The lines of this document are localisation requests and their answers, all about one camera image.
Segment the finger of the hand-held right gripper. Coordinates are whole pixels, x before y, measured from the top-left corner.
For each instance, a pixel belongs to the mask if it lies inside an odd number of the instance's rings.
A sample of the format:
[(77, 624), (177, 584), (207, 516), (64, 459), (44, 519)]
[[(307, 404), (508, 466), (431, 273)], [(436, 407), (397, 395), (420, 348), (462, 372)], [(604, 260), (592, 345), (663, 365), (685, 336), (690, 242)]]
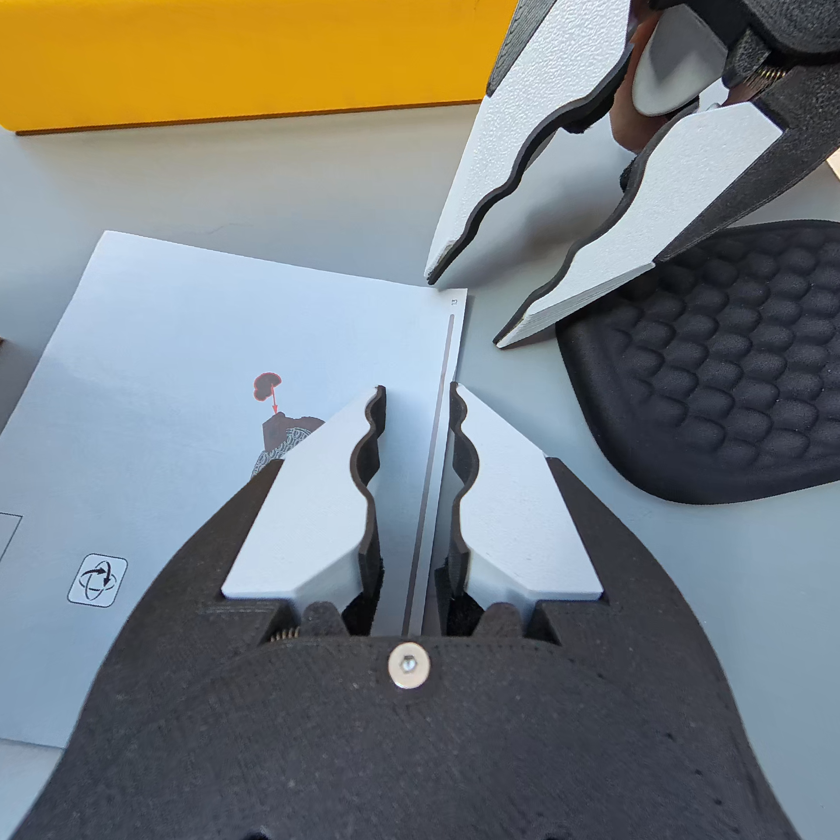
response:
[(614, 213), (570, 248), (558, 275), (522, 304), (495, 345), (525, 340), (649, 270), (781, 135), (749, 102), (672, 120), (635, 160)]
[(434, 284), (558, 129), (605, 115), (626, 73), (629, 1), (520, 1), (438, 220)]

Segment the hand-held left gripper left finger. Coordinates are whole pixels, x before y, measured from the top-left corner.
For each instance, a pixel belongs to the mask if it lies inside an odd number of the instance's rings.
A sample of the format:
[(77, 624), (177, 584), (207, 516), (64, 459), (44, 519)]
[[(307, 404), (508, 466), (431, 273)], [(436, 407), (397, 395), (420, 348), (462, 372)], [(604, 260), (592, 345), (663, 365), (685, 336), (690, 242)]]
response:
[(222, 586), (227, 598), (286, 599), (302, 612), (375, 594), (382, 557), (368, 484), (384, 425), (378, 385), (290, 451)]

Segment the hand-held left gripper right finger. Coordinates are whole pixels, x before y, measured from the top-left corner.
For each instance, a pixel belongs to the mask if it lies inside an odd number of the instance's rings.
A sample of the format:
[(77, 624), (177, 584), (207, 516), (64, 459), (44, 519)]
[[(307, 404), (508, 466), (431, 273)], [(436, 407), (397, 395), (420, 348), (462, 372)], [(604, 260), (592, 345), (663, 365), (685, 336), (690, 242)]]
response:
[(456, 382), (449, 420), (464, 485), (435, 572), (438, 606), (598, 600), (602, 584), (551, 470), (559, 461)]

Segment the building instruction booklet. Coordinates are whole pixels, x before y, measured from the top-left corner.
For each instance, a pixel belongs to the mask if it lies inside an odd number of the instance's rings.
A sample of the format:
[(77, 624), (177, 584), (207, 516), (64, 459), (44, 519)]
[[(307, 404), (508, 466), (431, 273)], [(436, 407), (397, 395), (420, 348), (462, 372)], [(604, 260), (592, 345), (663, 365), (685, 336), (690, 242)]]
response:
[(378, 634), (419, 632), (467, 291), (105, 233), (2, 434), (2, 738), (65, 747), (114, 638), (251, 477), (272, 404), (386, 389)]

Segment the person's right hand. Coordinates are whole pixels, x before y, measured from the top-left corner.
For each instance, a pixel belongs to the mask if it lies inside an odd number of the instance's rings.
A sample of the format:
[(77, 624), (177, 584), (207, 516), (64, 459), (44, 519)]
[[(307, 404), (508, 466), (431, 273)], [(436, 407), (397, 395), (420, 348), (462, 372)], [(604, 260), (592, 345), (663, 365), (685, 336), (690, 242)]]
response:
[(625, 78), (615, 93), (610, 122), (614, 140), (624, 149), (638, 154), (667, 120), (661, 116), (648, 117), (636, 110), (633, 100), (634, 78), (646, 40), (640, 37), (634, 43)]

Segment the black textured wrist pad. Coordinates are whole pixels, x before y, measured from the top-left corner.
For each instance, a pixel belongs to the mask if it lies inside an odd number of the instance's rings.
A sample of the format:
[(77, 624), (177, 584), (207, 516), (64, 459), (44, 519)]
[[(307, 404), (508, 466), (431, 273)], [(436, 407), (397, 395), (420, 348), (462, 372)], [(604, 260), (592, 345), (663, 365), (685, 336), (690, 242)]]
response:
[(839, 224), (734, 227), (561, 321), (604, 456), (653, 496), (750, 501), (839, 476)]

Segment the yellow plastic bin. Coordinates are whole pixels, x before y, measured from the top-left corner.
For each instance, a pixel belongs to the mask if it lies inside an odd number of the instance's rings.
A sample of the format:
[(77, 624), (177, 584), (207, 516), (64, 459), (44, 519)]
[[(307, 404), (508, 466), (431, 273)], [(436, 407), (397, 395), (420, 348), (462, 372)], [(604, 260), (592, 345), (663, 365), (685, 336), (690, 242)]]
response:
[(18, 133), (477, 102), (513, 1), (2, 1)]

